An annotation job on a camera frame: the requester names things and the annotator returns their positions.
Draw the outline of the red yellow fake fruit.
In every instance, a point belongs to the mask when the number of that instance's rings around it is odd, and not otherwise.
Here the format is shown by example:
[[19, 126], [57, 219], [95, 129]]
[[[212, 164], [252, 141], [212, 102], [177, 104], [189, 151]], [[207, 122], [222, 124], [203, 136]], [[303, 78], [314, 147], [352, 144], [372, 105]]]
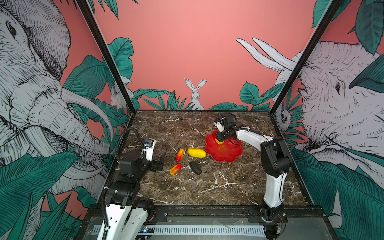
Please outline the red yellow fake fruit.
[[185, 150], [184, 149], [180, 149], [178, 151], [178, 153], [177, 153], [176, 161], [180, 162], [183, 159], [184, 154], [185, 154]]
[[182, 169], [181, 164], [175, 165], [173, 168], [170, 169], [170, 175], [173, 176], [174, 174], [176, 174], [181, 169]]

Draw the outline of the dark fake avocado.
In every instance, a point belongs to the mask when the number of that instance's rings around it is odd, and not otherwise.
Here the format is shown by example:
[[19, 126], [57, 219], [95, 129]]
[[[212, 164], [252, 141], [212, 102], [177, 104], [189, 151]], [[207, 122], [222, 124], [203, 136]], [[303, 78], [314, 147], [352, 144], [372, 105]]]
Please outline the dark fake avocado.
[[202, 173], [202, 169], [196, 161], [190, 162], [190, 168], [196, 175], [200, 175]]

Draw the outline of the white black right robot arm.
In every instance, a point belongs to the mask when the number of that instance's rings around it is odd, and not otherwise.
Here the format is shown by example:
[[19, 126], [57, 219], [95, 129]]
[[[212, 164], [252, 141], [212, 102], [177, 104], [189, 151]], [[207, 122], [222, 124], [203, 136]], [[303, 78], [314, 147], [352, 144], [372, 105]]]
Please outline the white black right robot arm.
[[216, 140], [245, 142], [261, 152], [261, 163], [266, 173], [266, 191], [260, 213], [262, 221], [272, 223], [282, 221], [284, 182], [291, 168], [292, 158], [283, 138], [265, 136], [247, 126], [239, 126], [237, 117], [232, 113], [218, 113], [214, 121], [218, 129]]

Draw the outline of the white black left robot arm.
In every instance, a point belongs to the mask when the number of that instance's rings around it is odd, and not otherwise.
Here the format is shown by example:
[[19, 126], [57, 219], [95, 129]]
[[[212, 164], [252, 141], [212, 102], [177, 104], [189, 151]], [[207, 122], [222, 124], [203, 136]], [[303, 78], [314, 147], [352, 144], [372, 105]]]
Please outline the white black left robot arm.
[[122, 178], [104, 190], [101, 199], [103, 226], [99, 240], [135, 240], [142, 225], [153, 219], [152, 199], [137, 197], [140, 181], [148, 171], [162, 171], [166, 153], [158, 160], [148, 161], [146, 151], [136, 149], [120, 160]]

